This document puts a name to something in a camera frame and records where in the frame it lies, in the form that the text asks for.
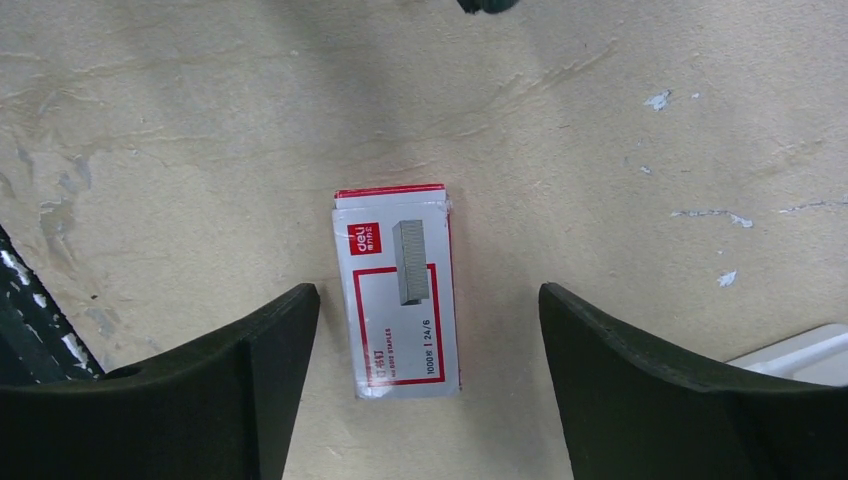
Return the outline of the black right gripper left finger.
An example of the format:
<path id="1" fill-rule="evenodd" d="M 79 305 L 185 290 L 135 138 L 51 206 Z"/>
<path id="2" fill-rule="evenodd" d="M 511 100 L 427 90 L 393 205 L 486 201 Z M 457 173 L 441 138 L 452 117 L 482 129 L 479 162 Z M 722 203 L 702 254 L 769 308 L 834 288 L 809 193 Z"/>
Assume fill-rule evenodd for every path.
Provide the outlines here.
<path id="1" fill-rule="evenodd" d="M 320 310 L 299 284 L 97 380 L 3 386 L 5 479 L 279 479 Z"/>

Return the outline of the red white staple box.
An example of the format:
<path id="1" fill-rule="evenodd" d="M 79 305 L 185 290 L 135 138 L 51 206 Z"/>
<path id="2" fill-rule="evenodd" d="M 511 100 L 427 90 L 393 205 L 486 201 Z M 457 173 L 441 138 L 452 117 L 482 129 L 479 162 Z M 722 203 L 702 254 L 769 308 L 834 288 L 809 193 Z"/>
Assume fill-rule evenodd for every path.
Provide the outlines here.
<path id="1" fill-rule="evenodd" d="M 461 389 L 444 185 L 339 190 L 332 210 L 360 399 Z"/>

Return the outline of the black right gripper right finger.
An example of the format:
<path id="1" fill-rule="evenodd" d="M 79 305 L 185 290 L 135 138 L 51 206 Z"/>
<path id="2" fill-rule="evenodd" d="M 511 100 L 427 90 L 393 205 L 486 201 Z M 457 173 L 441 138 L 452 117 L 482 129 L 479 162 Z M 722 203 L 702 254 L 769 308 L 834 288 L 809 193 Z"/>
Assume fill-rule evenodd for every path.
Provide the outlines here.
<path id="1" fill-rule="evenodd" d="M 843 479 L 847 390 L 755 373 L 556 283 L 538 315 L 577 479 Z"/>

